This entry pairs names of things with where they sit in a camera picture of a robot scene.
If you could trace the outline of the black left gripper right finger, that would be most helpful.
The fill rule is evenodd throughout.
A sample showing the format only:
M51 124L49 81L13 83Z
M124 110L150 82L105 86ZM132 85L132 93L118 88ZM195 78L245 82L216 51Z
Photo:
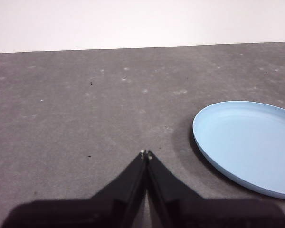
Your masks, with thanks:
M146 152L148 196L165 228L285 228L285 214L257 199L205 199Z

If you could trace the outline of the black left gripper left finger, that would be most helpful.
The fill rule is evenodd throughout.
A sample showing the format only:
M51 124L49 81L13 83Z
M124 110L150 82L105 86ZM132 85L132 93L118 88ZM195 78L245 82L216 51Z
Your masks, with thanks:
M145 152L88 199L36 200L16 206L4 228L130 228L144 200Z

